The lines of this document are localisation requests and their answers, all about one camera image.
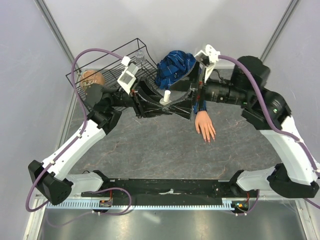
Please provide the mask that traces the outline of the white nail polish cap brush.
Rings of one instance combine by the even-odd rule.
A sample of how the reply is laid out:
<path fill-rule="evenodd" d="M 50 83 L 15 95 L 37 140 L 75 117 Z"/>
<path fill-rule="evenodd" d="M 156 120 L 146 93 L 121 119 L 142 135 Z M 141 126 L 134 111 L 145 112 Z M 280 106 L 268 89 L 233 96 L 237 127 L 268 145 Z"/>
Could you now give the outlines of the white nail polish cap brush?
<path fill-rule="evenodd" d="M 163 95 L 164 100 L 165 101 L 170 100 L 170 96 L 171 96 L 171 91 L 170 90 L 165 90 L 164 91 L 164 95 Z"/>

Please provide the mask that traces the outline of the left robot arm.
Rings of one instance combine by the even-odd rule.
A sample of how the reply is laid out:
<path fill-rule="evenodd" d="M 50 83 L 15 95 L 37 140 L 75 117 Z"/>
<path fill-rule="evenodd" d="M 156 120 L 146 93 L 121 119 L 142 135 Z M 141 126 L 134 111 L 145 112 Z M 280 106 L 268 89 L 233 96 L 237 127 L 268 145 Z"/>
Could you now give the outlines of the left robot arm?
<path fill-rule="evenodd" d="M 98 141 L 102 140 L 117 125 L 122 113 L 116 107 L 139 106 L 139 93 L 147 107 L 138 111 L 141 116 L 156 108 L 168 105 L 171 92 L 157 92 L 144 78 L 131 80 L 129 84 L 120 81 L 119 88 L 109 88 L 93 83 L 86 89 L 85 102 L 91 111 L 84 116 L 84 122 L 70 139 L 42 162 L 33 160 L 28 171 L 36 188 L 52 205 L 59 205 L 70 195 L 94 192 L 106 196 L 110 185 L 100 171 L 88 174 L 70 174 L 71 168 Z"/>

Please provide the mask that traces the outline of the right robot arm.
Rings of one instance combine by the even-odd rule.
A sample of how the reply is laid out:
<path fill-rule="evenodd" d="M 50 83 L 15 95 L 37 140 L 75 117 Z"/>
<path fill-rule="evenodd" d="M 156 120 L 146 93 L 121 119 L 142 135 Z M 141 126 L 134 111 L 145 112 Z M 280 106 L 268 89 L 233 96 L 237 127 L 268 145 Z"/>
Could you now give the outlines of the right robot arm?
<path fill-rule="evenodd" d="M 242 117 L 270 142 L 281 160 L 267 169 L 237 171 L 230 180 L 230 193 L 240 197 L 251 190 L 272 190 L 288 199 L 314 198 L 320 190 L 319 165 L 299 135 L 286 100 L 265 87 L 270 69 L 250 55 L 217 58 L 234 64 L 230 80 L 209 80 L 206 70 L 212 71 L 214 64 L 208 57 L 200 57 L 170 88 L 193 91 L 198 108 L 204 102 L 240 106 Z"/>

